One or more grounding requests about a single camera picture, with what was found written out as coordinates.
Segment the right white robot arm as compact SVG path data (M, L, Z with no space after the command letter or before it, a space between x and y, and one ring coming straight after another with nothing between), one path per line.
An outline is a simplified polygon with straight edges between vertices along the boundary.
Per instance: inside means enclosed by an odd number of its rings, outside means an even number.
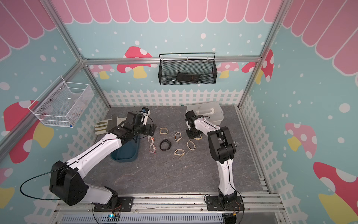
M219 202L222 207L228 207L237 199L237 190L234 187L233 159L236 146L227 127L212 124L203 115L196 115L194 111L186 113L186 134L194 139L204 134L208 138L211 157L216 161L219 172Z

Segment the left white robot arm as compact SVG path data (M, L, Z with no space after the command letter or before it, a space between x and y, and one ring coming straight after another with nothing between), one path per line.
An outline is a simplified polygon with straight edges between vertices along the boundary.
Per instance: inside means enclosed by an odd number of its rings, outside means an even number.
M52 166L49 190L67 205L94 203L113 210L118 207L118 193L109 187L86 184L84 178L112 152L138 141L140 135L153 136L156 126L148 124L150 110L143 107L139 113L129 112L126 120L113 127L96 144L67 162Z

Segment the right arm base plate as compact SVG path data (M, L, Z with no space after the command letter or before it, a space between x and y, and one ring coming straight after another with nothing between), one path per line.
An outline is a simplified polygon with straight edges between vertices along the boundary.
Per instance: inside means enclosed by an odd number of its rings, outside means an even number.
M229 197L205 195L204 202L208 211L245 211L242 197L239 195Z

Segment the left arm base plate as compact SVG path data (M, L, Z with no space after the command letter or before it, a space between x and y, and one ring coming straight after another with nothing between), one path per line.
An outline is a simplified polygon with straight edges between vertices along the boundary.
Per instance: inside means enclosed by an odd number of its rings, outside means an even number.
M115 197L107 204L96 203L94 212L130 212L134 197Z

